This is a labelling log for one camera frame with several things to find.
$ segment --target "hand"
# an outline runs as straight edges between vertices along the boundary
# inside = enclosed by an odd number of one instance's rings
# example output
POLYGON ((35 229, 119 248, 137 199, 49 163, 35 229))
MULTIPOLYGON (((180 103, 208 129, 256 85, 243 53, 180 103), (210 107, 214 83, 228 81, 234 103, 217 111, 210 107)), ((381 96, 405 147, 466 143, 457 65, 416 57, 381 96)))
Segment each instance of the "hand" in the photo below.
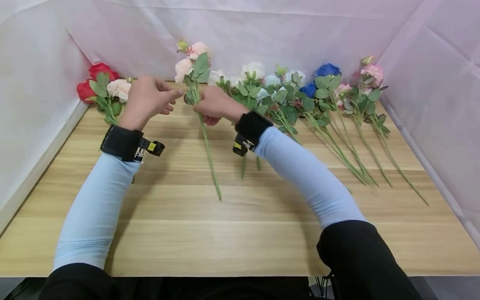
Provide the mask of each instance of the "hand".
POLYGON ((142 131, 154 115, 168 115, 173 111, 172 105, 182 95, 183 91, 172 90, 164 81, 141 75, 132 83, 127 107, 120 118, 119 126, 142 131))
POLYGON ((209 126, 217 124, 221 118, 237 124, 242 115, 249 112, 245 106, 230 98, 218 86, 205 87, 202 100, 193 106, 193 111, 201 113, 205 124, 209 126))

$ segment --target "red rose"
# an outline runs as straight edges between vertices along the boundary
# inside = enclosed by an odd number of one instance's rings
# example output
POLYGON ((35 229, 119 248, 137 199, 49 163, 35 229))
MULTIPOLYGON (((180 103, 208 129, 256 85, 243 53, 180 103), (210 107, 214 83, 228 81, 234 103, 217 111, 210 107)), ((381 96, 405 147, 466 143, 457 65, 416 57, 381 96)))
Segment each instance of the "red rose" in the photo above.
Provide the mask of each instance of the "red rose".
POLYGON ((86 103, 93 103, 93 100, 90 100, 90 97, 95 97, 96 94, 90 87, 90 80, 87 79, 85 82, 81 82, 77 85, 77 93, 78 97, 86 103))
POLYGON ((106 73, 110 77, 110 81, 114 81, 115 79, 119 79, 120 76, 117 72, 113 72, 112 69, 110 69, 109 66, 107 66, 104 63, 98 63, 96 65, 91 66, 88 71, 90 72, 90 77, 91 78, 96 78, 96 75, 100 72, 106 73))

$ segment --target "black shirt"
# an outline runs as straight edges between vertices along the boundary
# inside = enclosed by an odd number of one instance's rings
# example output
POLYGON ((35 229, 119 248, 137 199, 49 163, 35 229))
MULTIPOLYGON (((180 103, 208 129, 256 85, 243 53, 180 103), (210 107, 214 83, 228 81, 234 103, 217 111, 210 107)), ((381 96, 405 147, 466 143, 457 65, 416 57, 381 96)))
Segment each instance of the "black shirt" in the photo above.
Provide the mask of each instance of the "black shirt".
MULTIPOLYGON (((334 275, 340 300, 421 300, 376 228, 344 221, 323 230, 317 250, 334 275)), ((303 277, 165 278, 158 294, 141 299, 311 299, 303 277)), ((104 270, 69 264, 47 279, 40 300, 118 300, 120 290, 104 270)))

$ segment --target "light blue arm sleeve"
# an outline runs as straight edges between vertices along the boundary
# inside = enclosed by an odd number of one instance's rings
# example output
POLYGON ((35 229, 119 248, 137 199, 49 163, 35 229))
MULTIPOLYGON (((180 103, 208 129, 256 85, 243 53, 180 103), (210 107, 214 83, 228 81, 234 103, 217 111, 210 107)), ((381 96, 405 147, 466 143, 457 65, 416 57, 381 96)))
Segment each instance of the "light blue arm sleeve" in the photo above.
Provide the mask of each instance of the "light blue arm sleeve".
POLYGON ((299 189, 324 229, 346 220, 365 221, 350 192, 332 172, 277 128, 265 130, 255 154, 299 189))
POLYGON ((63 223, 53 270, 73 263, 103 269, 123 197, 139 168, 140 163, 102 153, 63 223))

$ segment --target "black wrist strap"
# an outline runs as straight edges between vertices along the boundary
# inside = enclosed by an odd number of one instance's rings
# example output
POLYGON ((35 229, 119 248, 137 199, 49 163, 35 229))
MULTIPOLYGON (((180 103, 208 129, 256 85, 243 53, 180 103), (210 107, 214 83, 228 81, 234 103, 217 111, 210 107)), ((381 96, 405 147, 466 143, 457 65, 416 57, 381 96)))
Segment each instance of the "black wrist strap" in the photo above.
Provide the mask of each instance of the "black wrist strap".
POLYGON ((143 137, 143 132, 128 130, 111 125, 100 146, 102 152, 117 156, 123 161, 142 161, 143 152, 160 156, 165 146, 157 141, 150 142, 143 137))
POLYGON ((271 126, 273 124, 256 111, 243 114, 237 125, 235 125, 235 131, 238 134, 233 145, 233 152, 244 156, 248 150, 255 150, 255 147, 260 142, 260 137, 271 126))

